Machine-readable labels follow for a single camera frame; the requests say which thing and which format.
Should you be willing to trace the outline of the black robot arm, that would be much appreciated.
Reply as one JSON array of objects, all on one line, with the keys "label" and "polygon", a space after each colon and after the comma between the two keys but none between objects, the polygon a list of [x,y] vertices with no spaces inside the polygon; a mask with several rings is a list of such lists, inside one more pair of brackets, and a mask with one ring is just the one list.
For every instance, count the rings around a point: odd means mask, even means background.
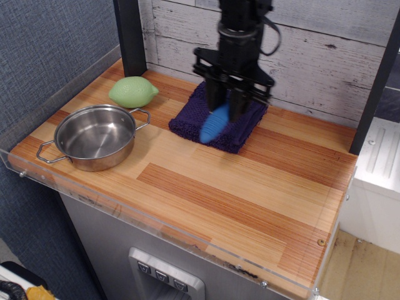
[{"label": "black robot arm", "polygon": [[193,71],[206,82],[206,101],[211,112],[228,105],[230,122],[237,121],[251,102],[266,105],[274,79],[261,69],[264,27],[278,31],[266,14],[271,1],[220,1],[217,50],[197,47]]}]

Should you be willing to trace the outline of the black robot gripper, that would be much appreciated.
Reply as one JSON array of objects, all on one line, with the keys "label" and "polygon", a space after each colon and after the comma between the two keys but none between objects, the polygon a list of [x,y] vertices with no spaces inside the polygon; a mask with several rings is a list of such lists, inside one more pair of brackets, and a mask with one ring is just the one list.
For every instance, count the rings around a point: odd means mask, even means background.
[{"label": "black robot gripper", "polygon": [[206,83],[209,111],[228,102],[229,121],[236,122],[248,109],[251,101],[267,103],[274,80],[259,66],[263,30],[219,30],[217,50],[197,47],[193,71]]}]

